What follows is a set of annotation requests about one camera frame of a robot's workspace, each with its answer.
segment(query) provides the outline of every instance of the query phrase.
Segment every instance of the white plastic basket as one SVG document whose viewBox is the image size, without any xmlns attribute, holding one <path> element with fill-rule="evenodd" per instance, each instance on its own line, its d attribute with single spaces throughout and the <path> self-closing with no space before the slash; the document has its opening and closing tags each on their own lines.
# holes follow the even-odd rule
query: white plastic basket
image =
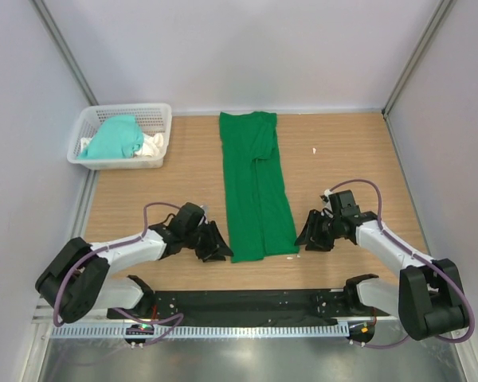
<svg viewBox="0 0 478 382">
<path fill-rule="evenodd" d="M 80 140 L 92 138 L 103 122 L 115 115 L 134 115 L 136 122 L 143 133 L 153 136 L 163 134 L 163 147 L 157 157 L 126 158 L 126 159 L 78 159 L 80 154 Z M 163 158 L 167 153 L 170 142 L 170 129 L 172 125 L 172 109 L 166 103 L 132 103 L 128 105 L 91 106 L 84 109 L 76 121 L 67 160 L 80 164 L 90 170 L 110 169 L 145 169 L 157 168 L 163 165 Z"/>
</svg>

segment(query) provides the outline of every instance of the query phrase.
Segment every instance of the wooden table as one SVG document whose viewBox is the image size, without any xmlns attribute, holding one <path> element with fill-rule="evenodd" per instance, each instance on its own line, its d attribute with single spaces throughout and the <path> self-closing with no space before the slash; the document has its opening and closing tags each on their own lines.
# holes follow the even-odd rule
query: wooden table
<svg viewBox="0 0 478 382">
<path fill-rule="evenodd" d="M 353 178 L 381 188 L 385 222 L 404 240 L 424 250 L 388 130 L 380 114 L 279 115 L 278 139 L 286 193 L 299 233 L 310 209 L 322 208 L 319 195 Z M 142 208 L 152 201 L 209 206 L 208 216 L 228 242 L 218 118 L 174 118 L 162 168 L 110 170 L 100 174 L 85 239 L 106 241 L 140 232 Z M 353 185 L 363 211 L 377 210 L 374 190 Z M 153 208 L 151 223 L 167 207 Z M 300 289 L 343 287 L 352 276 L 375 273 L 396 278 L 368 251 L 337 240 L 331 252 L 278 255 L 261 261 L 202 263 L 183 250 L 162 261 L 143 263 L 119 274 L 138 275 L 155 290 Z"/>
</svg>

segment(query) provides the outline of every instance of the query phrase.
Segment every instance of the teal shirt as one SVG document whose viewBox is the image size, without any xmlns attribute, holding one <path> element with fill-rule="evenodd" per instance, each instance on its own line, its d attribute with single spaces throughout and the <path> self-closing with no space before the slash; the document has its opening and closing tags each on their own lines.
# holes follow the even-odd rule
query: teal shirt
<svg viewBox="0 0 478 382">
<path fill-rule="evenodd" d="M 134 115 L 117 115 L 103 122 L 78 159 L 133 158 L 143 145 L 143 132 Z"/>
</svg>

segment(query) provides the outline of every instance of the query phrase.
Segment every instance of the gray wall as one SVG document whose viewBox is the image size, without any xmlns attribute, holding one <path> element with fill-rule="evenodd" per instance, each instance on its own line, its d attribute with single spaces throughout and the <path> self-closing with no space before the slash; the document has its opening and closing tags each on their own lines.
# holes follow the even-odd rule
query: gray wall
<svg viewBox="0 0 478 382">
<path fill-rule="evenodd" d="M 101 103 L 384 106 L 438 0 L 46 0 Z"/>
<path fill-rule="evenodd" d="M 86 173 L 65 152 L 85 106 L 29 2 L 0 1 L 0 381 L 18 380 L 33 285 L 72 224 Z"/>
<path fill-rule="evenodd" d="M 390 120 L 430 251 L 460 268 L 478 350 L 478 0 L 454 6 Z"/>
</svg>

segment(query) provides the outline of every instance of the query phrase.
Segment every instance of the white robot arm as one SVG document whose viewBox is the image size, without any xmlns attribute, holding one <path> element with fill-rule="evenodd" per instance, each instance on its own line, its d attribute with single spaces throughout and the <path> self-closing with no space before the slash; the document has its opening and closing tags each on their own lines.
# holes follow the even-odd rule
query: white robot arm
<svg viewBox="0 0 478 382">
<path fill-rule="evenodd" d="M 71 239 L 39 277 L 36 289 L 65 323 L 97 309 L 108 309 L 110 318 L 113 308 L 135 317 L 150 317 L 155 304 L 153 290 L 136 276 L 110 276 L 136 264 L 165 259 L 182 248 L 194 249 L 204 262 L 233 255 L 216 223 L 206 219 L 201 207 L 186 203 L 167 225 L 146 226 L 138 235 L 91 244 L 80 237 Z"/>
<path fill-rule="evenodd" d="M 361 212 L 350 190 L 326 192 L 322 211 L 311 210 L 296 245 L 309 251 L 330 251 L 338 238 L 345 238 L 376 255 L 397 277 L 399 285 L 377 275 L 349 279 L 344 290 L 351 308 L 371 306 L 400 319 L 406 332 L 421 340 L 469 325 L 464 301 L 449 282 L 462 292 L 456 265 L 449 259 L 435 260 L 396 236 L 373 212 Z"/>
</svg>

